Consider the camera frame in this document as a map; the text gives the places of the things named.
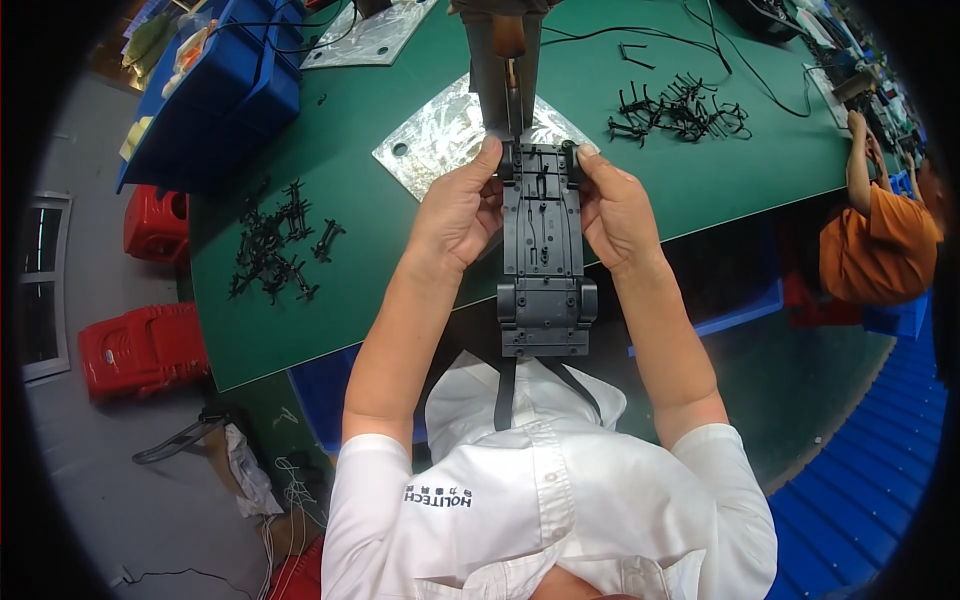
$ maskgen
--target white shirt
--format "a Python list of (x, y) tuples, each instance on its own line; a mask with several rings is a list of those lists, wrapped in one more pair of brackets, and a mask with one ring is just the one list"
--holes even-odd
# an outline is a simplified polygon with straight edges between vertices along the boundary
[(736, 430), (704, 425), (668, 452), (616, 433), (623, 393), (568, 369), (605, 426), (520, 359), (513, 428), (494, 431), (499, 372), (464, 352), (427, 400), (432, 468), (412, 474), (386, 436), (344, 444), (323, 598), (528, 598), (554, 564), (604, 594), (763, 598), (777, 537)]

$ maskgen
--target black strap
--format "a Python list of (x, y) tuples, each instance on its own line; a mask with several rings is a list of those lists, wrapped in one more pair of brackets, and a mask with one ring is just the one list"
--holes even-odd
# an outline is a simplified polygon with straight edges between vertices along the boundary
[[(600, 426), (602, 427), (603, 416), (600, 414), (600, 404), (597, 403), (593, 394), (591, 394), (582, 383), (577, 381), (577, 378), (556, 358), (541, 357), (539, 360), (542, 365), (557, 375), (563, 383), (570, 386), (574, 392), (579, 394), (593, 407), (593, 411), (600, 419)], [(514, 417), (516, 360), (504, 360), (497, 369), (500, 371), (500, 384), (496, 391), (496, 403), (493, 405), (493, 428), (496, 431), (505, 431), (510, 429)]]
[(496, 403), (493, 405), (493, 428), (496, 431), (506, 431), (514, 420), (516, 359), (500, 362), (497, 370), (500, 371), (500, 385), (496, 391)]

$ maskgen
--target hand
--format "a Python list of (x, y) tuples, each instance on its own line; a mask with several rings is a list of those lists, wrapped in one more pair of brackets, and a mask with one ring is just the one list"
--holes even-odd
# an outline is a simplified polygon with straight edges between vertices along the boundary
[(860, 135), (866, 135), (867, 119), (856, 110), (851, 110), (847, 113), (847, 127), (850, 129), (850, 133), (853, 134), (854, 138)]
[(580, 220), (600, 262), (615, 272), (662, 258), (654, 211), (640, 181), (589, 144), (580, 145), (577, 157), (589, 178), (580, 186)]
[(434, 180), (420, 203), (407, 252), (457, 274), (503, 227), (503, 183), (492, 180), (503, 146), (488, 135), (469, 164)]
[(876, 136), (870, 130), (867, 130), (864, 154), (876, 165), (878, 171), (886, 172), (887, 165), (883, 160), (883, 151), (880, 150), (880, 143), (876, 141)]

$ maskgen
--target finger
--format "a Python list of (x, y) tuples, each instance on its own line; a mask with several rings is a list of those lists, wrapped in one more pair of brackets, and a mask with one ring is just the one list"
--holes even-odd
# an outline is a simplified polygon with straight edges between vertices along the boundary
[(599, 199), (585, 199), (580, 197), (580, 225), (583, 231), (587, 231), (590, 224), (600, 216)]
[(468, 191), (479, 192), (496, 173), (503, 155), (503, 145), (495, 135), (488, 135), (480, 146), (480, 153), (464, 166), (454, 169), (452, 179), (466, 185)]
[(619, 202), (636, 192), (639, 181), (633, 176), (625, 178), (624, 172), (600, 156), (593, 146), (581, 144), (577, 149), (577, 157), (580, 159), (580, 168), (607, 200)]
[(493, 194), (492, 196), (487, 196), (483, 199), (481, 206), (488, 206), (490, 209), (499, 210), (500, 206), (503, 205), (503, 194)]
[(498, 179), (487, 180), (484, 183), (483, 189), (480, 190), (481, 198), (488, 198), (489, 196), (495, 196), (497, 194), (503, 195), (503, 181)]
[(490, 239), (498, 229), (503, 227), (503, 215), (499, 210), (479, 210), (477, 211), (477, 221), (483, 226), (487, 233), (487, 239)]

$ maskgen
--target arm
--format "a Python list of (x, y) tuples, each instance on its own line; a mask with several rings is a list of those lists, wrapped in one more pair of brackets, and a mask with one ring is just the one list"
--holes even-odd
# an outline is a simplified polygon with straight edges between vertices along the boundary
[(502, 147), (489, 136), (470, 164), (433, 182), (380, 312), (357, 355), (344, 400), (343, 442), (391, 437), (410, 454), (413, 415), (463, 270), (502, 225), (503, 187), (490, 181)]
[(867, 122), (863, 115), (851, 110), (847, 118), (853, 145), (847, 159), (847, 193), (850, 204), (865, 217), (870, 217), (870, 172), (867, 170)]
[(887, 163), (883, 159), (883, 151), (880, 150), (880, 144), (870, 130), (867, 130), (867, 157), (874, 163), (876, 184), (880, 186), (880, 189), (893, 194), (894, 188), (890, 185), (890, 173), (887, 171)]
[(429, 256), (400, 258), (353, 364), (344, 401), (344, 442), (361, 433), (381, 433), (411, 452), (414, 409), (460, 279)]
[(913, 190), (913, 199), (920, 203), (920, 206), (926, 206), (924, 197), (920, 195), (920, 185), (917, 183), (917, 165), (913, 161), (913, 153), (906, 153), (906, 171), (910, 175), (910, 189)]
[(700, 425), (728, 423), (716, 375), (660, 250), (643, 186), (591, 147), (583, 145), (579, 152), (591, 179), (581, 194), (584, 235), (612, 273), (657, 435), (670, 449)]

